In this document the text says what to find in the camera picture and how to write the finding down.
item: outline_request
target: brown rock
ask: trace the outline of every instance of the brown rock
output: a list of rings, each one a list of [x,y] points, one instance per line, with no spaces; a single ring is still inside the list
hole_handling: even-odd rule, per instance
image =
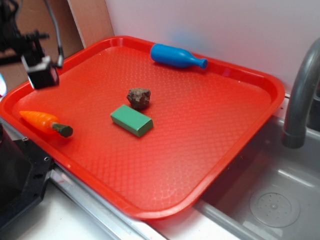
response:
[[[145,88],[131,88],[126,98],[135,110],[142,110],[148,107],[151,91]]]

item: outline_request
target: sink basin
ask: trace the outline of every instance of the sink basin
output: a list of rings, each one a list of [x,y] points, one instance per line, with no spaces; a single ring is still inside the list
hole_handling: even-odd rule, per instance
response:
[[[320,134],[289,149],[282,126],[273,116],[196,204],[241,239],[320,239]]]

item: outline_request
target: toy bottle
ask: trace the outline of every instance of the toy bottle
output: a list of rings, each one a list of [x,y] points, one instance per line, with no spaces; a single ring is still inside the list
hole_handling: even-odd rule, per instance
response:
[[[174,66],[177,68],[187,68],[195,65],[201,69],[205,69],[208,65],[208,60],[205,58],[196,58],[189,51],[173,46],[163,44],[155,44],[150,52],[153,61]]]

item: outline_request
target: red tray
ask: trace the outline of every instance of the red tray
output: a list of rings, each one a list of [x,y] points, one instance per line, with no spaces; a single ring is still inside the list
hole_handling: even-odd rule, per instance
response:
[[[211,58],[207,69],[155,63],[153,44],[104,39],[65,61],[60,86],[33,90],[27,82],[0,102],[0,115],[19,132],[120,210],[145,220],[191,206],[285,94],[273,76]],[[138,87],[151,90],[142,113],[154,123],[141,138],[110,117],[129,106],[127,93]],[[41,133],[20,110],[56,115],[73,136]]]

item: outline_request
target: toy carrot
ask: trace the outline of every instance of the toy carrot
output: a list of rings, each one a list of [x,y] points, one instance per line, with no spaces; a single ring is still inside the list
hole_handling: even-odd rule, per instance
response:
[[[46,112],[19,111],[19,114],[30,125],[46,134],[58,132],[61,136],[67,138],[70,137],[74,131],[72,127],[60,124],[56,116]]]

